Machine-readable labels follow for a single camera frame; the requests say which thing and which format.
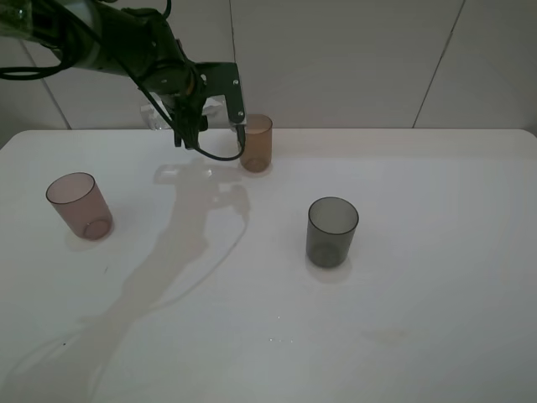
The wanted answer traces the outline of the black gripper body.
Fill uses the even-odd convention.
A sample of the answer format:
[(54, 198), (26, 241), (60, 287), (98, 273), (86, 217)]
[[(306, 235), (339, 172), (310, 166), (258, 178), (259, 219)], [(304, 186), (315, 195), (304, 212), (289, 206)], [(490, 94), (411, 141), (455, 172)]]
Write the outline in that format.
[(134, 80), (140, 89), (187, 105), (204, 105), (203, 82), (195, 64), (188, 59), (167, 24), (136, 27), (137, 52), (143, 64), (136, 67)]

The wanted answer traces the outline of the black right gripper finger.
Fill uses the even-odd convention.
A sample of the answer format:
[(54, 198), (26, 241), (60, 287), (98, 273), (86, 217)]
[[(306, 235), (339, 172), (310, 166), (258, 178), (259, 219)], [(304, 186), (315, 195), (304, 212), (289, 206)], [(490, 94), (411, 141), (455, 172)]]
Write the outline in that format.
[(173, 107), (173, 130), (176, 147), (199, 148), (199, 133), (208, 129), (207, 117), (203, 115), (206, 99), (175, 99)]

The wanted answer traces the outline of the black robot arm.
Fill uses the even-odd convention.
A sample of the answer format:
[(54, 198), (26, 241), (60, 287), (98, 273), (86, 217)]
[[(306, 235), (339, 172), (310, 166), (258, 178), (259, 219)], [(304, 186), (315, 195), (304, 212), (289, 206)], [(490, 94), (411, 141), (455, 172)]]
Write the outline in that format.
[(197, 149), (207, 128), (195, 64), (170, 28), (171, 9), (114, 8), (109, 1), (3, 1), (1, 34), (40, 44), (58, 59), (52, 66), (10, 66), (6, 81), (48, 78), (69, 68), (126, 76), (171, 124), (175, 145)]

